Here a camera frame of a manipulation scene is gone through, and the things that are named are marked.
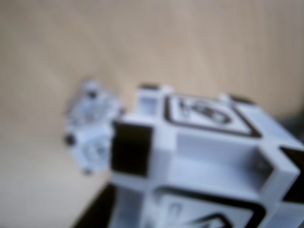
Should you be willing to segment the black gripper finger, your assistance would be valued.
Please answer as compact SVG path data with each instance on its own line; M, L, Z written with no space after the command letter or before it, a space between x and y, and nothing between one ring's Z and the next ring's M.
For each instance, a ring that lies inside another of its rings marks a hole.
M107 228L116 203L116 187L107 184L81 214L72 228Z

